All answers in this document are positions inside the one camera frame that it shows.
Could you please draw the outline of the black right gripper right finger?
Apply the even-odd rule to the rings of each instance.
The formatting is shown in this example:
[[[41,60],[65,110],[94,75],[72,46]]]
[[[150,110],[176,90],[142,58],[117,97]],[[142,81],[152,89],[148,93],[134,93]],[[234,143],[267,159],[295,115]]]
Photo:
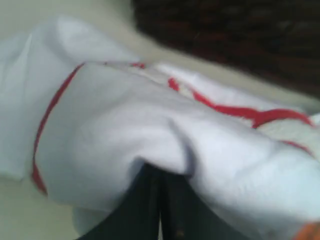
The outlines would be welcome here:
[[[159,210],[164,240],[247,240],[213,213],[182,175],[163,173]]]

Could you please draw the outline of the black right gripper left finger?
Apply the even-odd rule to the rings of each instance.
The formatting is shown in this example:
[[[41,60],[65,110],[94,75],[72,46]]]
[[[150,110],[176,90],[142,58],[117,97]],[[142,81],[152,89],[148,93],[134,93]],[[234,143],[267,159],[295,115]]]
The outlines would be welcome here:
[[[159,237],[159,177],[145,164],[121,204],[80,240],[157,240]]]

